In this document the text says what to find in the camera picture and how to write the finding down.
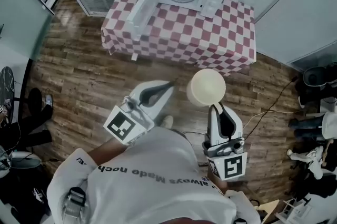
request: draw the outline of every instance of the red and white checkered tablecloth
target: red and white checkered tablecloth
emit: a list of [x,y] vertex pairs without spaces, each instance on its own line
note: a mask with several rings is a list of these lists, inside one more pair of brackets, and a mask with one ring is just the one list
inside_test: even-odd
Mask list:
[[125,21],[137,0],[115,0],[102,25],[102,45],[110,51],[197,63],[228,76],[256,61],[254,10],[224,0],[210,19],[191,9],[158,4],[139,41]]

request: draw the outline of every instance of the wooden floor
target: wooden floor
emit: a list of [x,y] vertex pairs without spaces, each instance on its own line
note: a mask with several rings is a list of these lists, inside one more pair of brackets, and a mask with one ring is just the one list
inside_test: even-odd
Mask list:
[[[163,111],[174,116],[174,128],[205,133],[207,108],[193,106],[185,94],[188,81],[198,69],[171,61],[140,58],[133,62],[129,55],[110,56],[102,48],[102,22],[102,18],[87,17],[76,0],[58,1],[26,91],[27,94],[37,87],[54,98],[53,117],[47,124],[53,143],[36,147],[34,152],[44,160],[54,157],[64,160],[78,147],[95,148],[109,138],[103,123],[113,106],[140,82],[157,79],[176,80],[173,97]],[[265,111],[295,75],[292,69],[258,54],[256,63],[225,78],[227,89],[223,102],[238,113],[245,125],[253,115]],[[298,109],[296,91],[291,84],[273,110]],[[296,173],[290,170],[292,162],[285,154],[295,142],[287,127],[292,116],[267,114],[246,140],[249,161],[246,176],[240,180],[247,181],[248,188],[265,202],[285,198],[284,193],[292,183],[289,176]],[[255,117],[244,129],[245,135],[259,118]],[[201,148],[203,136],[188,133],[187,137],[200,163],[205,162]],[[60,162],[45,164],[53,173]]]

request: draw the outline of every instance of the white cup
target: white cup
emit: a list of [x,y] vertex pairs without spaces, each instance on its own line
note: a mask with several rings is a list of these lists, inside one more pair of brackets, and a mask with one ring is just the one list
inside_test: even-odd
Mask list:
[[218,104],[225,92],[226,83],[223,76],[212,69],[203,69],[195,73],[186,89],[187,98],[198,107]]

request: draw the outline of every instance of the hand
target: hand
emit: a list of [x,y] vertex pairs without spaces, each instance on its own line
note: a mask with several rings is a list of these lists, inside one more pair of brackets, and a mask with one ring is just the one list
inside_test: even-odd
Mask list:
[[207,170],[207,177],[222,191],[223,194],[226,193],[228,190],[227,181],[222,181],[219,177],[215,176],[210,166]]

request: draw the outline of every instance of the shoe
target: shoe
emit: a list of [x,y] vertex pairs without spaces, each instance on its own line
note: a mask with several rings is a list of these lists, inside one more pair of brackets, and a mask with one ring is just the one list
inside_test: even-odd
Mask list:
[[299,123],[298,119],[296,119],[296,118],[290,119],[289,123],[288,123],[288,127],[289,128],[296,128],[298,123]]
[[51,95],[46,96],[46,105],[50,105],[51,107],[53,107],[53,98]]
[[301,109],[304,109],[304,105],[301,103],[301,97],[300,96],[298,97],[298,100],[299,100],[299,105],[300,105]]
[[324,148],[323,146],[319,146],[319,147],[316,147],[315,148],[315,159],[319,162],[322,157],[323,157],[323,151],[324,151]]
[[288,149],[287,151],[286,151],[286,155],[288,156],[288,157],[290,157],[290,155],[293,153],[293,151],[291,150],[291,149]]
[[166,129],[171,129],[173,126],[173,116],[171,115],[167,115],[165,116],[163,122],[160,125],[162,128],[166,128]]

